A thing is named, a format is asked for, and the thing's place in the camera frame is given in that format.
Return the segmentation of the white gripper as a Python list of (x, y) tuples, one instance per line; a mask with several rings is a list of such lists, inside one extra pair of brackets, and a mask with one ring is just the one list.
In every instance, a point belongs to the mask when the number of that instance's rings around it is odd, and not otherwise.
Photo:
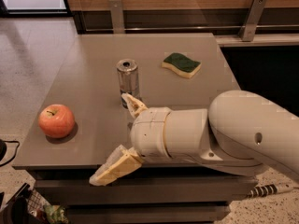
[(139, 169), (144, 160), (170, 159), (164, 141), (164, 128), (171, 110), (168, 107), (148, 109), (142, 101), (129, 93), (123, 93), (121, 98), (135, 119), (130, 132), (133, 147), (119, 145), (115, 148), (107, 161), (90, 177), (89, 183), (93, 186), (106, 186), (129, 175)]

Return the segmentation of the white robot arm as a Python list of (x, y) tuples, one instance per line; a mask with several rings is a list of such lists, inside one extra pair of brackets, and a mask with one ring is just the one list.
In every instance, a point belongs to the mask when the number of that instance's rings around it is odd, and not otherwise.
[(269, 166), (299, 179), (299, 118), (249, 91), (226, 91), (208, 109), (146, 107), (121, 96), (134, 119), (132, 146), (118, 146), (91, 177), (106, 186), (145, 162), (190, 163), (234, 175)]

